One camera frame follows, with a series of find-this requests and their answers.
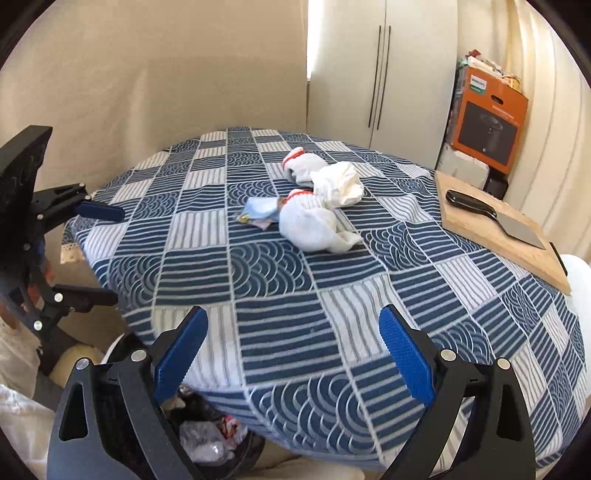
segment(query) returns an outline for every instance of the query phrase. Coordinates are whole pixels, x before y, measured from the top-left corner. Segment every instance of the cardboard box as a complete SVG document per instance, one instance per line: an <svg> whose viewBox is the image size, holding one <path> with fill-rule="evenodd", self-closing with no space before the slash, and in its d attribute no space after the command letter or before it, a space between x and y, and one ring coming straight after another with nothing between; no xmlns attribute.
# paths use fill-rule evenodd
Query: cardboard box
<svg viewBox="0 0 591 480"><path fill-rule="evenodd" d="M447 142L491 167L509 173L527 112L527 98L482 70L458 71Z"/></svg>

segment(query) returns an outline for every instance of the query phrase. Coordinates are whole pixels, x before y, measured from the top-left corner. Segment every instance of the cabinet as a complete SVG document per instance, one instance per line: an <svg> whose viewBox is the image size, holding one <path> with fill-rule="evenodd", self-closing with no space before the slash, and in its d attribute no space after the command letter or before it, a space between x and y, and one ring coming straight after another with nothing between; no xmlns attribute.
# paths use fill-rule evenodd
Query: cabinet
<svg viewBox="0 0 591 480"><path fill-rule="evenodd" d="M457 0L325 0L308 132L433 168L457 62Z"/></svg>

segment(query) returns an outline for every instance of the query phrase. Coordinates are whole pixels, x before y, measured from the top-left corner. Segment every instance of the patterned tablecloth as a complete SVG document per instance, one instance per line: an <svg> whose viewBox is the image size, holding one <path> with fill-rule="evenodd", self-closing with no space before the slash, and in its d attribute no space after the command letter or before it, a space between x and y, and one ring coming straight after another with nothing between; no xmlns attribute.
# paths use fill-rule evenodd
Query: patterned tablecloth
<svg viewBox="0 0 591 480"><path fill-rule="evenodd" d="M281 160L304 147L355 163L363 199L337 211L363 243L303 253L235 219L249 196L285 196ZM188 309L209 333L185 382L218 409L297 453L389 465L423 412L378 333L398 307L441 347L472 362L511 360L530 412L538 465L571 442L584 408L584 349L569 297L441 228L433 172L303 134L245 127L175 145L115 178L96 200L125 222L76 218L64 252L82 249L147 343ZM449 467L471 405L441 457Z"/></svg>

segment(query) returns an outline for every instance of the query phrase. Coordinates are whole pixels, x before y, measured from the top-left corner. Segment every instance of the kitchen knife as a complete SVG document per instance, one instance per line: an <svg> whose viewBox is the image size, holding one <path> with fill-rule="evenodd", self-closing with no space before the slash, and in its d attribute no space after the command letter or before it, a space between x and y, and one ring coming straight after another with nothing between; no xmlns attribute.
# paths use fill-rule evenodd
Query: kitchen knife
<svg viewBox="0 0 591 480"><path fill-rule="evenodd" d="M504 213L497 212L487 203L481 202L474 197L455 190L448 190L445 194L445 198L455 207L467 210L468 212L485 215L495 222L498 222L507 235L512 236L517 240L521 240L526 244L545 250L544 244L530 227Z"/></svg>

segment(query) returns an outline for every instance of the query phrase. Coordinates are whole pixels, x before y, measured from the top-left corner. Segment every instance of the wooden cutting board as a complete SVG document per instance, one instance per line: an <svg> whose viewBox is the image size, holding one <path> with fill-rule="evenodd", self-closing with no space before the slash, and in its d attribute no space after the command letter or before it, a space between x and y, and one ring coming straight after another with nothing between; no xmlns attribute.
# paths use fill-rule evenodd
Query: wooden cutting board
<svg viewBox="0 0 591 480"><path fill-rule="evenodd" d="M569 281L556 258L556 254L545 237L540 226L519 210L505 202L478 190L454 177L435 172L439 206L441 207L441 221L443 228L476 242L492 252L511 260L534 275L546 280L550 285L562 293L570 295ZM502 212L528 225L540 238L546 249L534 247L508 236L501 226L493 220L477 213L467 212L452 206L445 198L448 190L466 193L485 203L498 212Z"/></svg>

